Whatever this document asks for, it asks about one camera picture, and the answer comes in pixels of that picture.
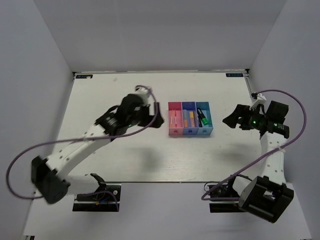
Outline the orange clear highlighter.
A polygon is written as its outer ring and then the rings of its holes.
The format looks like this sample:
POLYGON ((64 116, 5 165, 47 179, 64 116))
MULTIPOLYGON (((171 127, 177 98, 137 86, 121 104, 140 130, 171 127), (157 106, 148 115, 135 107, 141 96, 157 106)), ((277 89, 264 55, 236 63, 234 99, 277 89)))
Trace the orange clear highlighter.
POLYGON ((182 110, 182 117, 183 117, 183 127, 188 128, 189 127, 188 111, 186 109, 182 110))

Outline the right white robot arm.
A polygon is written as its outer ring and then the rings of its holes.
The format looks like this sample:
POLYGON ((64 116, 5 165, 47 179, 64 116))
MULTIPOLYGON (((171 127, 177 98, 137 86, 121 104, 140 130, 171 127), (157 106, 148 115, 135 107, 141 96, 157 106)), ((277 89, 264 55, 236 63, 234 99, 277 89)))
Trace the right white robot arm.
POLYGON ((242 211, 251 213, 270 223, 275 223, 294 198, 294 191, 287 187, 284 175, 283 145, 290 136, 290 128, 284 124, 289 111, 286 104, 271 101, 266 112, 260 106, 238 104, 235 110, 223 119, 230 128, 258 130, 261 154, 275 150, 262 159, 257 177, 245 180, 236 176, 225 188, 226 195, 236 200, 242 211))

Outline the purple black highlighter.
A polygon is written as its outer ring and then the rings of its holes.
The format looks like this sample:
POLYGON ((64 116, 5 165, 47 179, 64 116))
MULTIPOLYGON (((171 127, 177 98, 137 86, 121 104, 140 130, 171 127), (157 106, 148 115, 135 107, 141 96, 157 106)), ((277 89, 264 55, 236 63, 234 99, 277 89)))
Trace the purple black highlighter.
POLYGON ((199 128, 202 128, 202 127, 203 127, 202 121, 201 121, 201 117, 200 117, 199 114, 198 114, 198 126, 199 126, 199 128))

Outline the yellow thin pen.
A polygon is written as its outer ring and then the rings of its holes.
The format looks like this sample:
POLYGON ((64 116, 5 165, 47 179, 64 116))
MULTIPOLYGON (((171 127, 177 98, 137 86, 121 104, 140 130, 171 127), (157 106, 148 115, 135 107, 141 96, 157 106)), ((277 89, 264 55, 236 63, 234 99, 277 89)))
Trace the yellow thin pen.
POLYGON ((174 111, 172 110, 171 111, 171 114, 170 114, 170 124, 169 124, 169 127, 172 128, 173 127, 173 120, 174 120, 174 111))

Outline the green black highlighter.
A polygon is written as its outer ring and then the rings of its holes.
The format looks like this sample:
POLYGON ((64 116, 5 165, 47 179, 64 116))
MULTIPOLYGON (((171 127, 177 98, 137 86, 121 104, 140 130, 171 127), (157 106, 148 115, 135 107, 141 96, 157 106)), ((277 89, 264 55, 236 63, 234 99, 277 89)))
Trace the green black highlighter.
POLYGON ((200 115, 202 125, 206 126, 209 124, 209 121, 207 120, 206 116, 200 108, 197 108, 197 114, 200 115))

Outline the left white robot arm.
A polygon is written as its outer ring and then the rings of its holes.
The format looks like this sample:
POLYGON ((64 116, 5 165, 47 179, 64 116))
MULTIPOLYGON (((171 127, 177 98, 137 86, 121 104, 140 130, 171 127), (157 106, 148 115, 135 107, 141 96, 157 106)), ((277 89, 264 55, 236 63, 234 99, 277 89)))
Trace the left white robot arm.
POLYGON ((112 106, 98 117, 79 141, 72 141, 46 158, 37 156, 32 160, 31 181, 48 204, 55 204, 66 195, 99 200, 105 194, 113 194, 96 173, 71 176, 70 172, 96 150, 116 138, 126 137, 131 127, 139 126, 141 130, 160 128, 164 123, 160 104, 154 102, 154 114, 151 115, 149 96, 141 90, 128 94, 119 105, 112 106))

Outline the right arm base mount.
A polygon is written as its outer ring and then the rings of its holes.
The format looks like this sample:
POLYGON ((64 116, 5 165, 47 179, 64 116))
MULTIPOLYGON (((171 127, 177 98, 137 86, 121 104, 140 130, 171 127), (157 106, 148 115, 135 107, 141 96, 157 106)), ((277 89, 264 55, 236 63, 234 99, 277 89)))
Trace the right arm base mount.
POLYGON ((201 197, 203 201, 211 201, 211 209, 218 213, 231 213, 238 208, 240 212, 248 212, 258 216, 262 209, 256 206, 260 199, 260 176, 251 179, 245 175, 231 175, 227 179, 212 185, 201 197))

